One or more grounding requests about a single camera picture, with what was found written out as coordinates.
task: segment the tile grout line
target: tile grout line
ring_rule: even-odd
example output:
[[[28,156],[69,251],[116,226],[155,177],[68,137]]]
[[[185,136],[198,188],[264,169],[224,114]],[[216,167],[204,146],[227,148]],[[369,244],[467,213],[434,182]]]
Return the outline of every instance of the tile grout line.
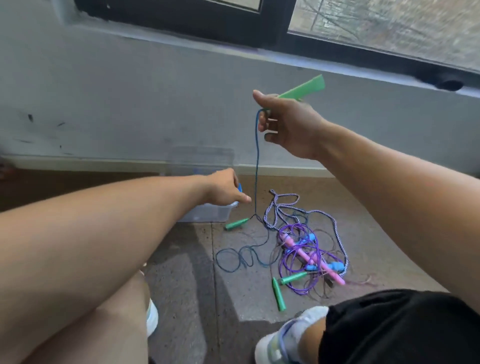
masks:
[[[216,294],[216,269],[215,269],[215,252],[213,247],[213,223],[210,223],[210,234],[212,235],[212,268],[213,268],[213,287],[215,295],[215,323],[216,323],[216,347],[218,359],[220,359],[220,327],[218,325],[218,302]]]

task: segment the black window frame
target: black window frame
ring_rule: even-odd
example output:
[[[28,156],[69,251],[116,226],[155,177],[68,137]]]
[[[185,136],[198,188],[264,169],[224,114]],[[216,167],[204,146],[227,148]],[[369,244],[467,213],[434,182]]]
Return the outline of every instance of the black window frame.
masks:
[[[296,0],[261,0],[258,10],[210,0],[74,1],[78,10],[108,21],[413,76],[449,91],[480,88],[474,71],[289,32]]]

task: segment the plastic container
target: plastic container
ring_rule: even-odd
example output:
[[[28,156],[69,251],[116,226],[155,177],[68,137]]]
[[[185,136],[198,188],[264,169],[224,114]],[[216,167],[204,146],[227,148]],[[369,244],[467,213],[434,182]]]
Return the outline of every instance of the plastic container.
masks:
[[[171,176],[207,175],[233,167],[232,149],[197,146],[177,146],[169,157],[168,173]],[[179,222],[226,222],[238,202],[227,206],[204,204],[194,207]]]

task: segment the person's left hand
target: person's left hand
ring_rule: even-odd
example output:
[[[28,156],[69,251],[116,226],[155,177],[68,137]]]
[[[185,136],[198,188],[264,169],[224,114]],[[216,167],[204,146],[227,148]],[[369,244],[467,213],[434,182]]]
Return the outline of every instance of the person's left hand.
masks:
[[[213,205],[230,205],[235,201],[249,203],[252,201],[243,192],[238,190],[239,180],[232,168],[219,170],[206,176],[208,179],[208,193],[206,202]]]

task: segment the wall stain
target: wall stain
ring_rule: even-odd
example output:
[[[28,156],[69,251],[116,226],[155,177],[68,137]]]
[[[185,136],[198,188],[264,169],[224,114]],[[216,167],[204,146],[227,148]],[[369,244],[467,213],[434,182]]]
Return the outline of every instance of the wall stain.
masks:
[[[22,142],[22,143],[27,143],[27,144],[33,144],[34,142],[31,142],[30,140],[24,140],[24,139],[15,139],[17,142]]]

